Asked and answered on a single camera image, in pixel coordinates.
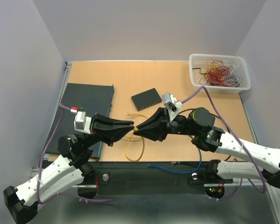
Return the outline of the large rack network switch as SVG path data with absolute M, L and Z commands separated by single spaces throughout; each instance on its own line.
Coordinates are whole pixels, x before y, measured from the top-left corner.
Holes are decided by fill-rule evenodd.
M 109 116 L 114 95 L 114 86 L 91 85 L 91 84 L 72 84 L 68 83 L 63 94 L 61 103 L 66 107 L 77 107 L 86 112 L 88 117 L 99 113 L 106 117 Z M 50 142 L 46 153 L 59 154 L 58 140 L 60 137 L 76 134 L 74 129 L 75 114 L 65 110 L 59 126 Z

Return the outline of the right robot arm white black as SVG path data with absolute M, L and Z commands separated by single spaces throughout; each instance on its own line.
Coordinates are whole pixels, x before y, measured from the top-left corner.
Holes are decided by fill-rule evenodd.
M 228 154 L 240 162 L 212 160 L 205 171 L 208 181 L 219 179 L 254 179 L 280 189 L 280 149 L 261 146 L 240 138 L 231 131 L 214 126 L 215 116 L 207 109 L 194 109 L 187 117 L 177 115 L 173 120 L 167 108 L 158 110 L 137 126 L 135 135 L 163 141 L 169 134 L 192 136 L 198 149 L 218 154 Z

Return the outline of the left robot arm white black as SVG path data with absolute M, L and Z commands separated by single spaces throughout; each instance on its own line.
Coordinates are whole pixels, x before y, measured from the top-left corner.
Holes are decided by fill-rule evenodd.
M 89 159 L 91 146 L 103 142 L 108 146 L 133 130 L 134 122 L 117 120 L 96 113 L 93 117 L 77 111 L 74 120 L 77 134 L 58 140 L 58 158 L 27 182 L 9 186 L 3 191 L 4 202 L 17 224 L 26 224 L 38 212 L 39 206 L 80 183 L 94 180 L 95 170 Z

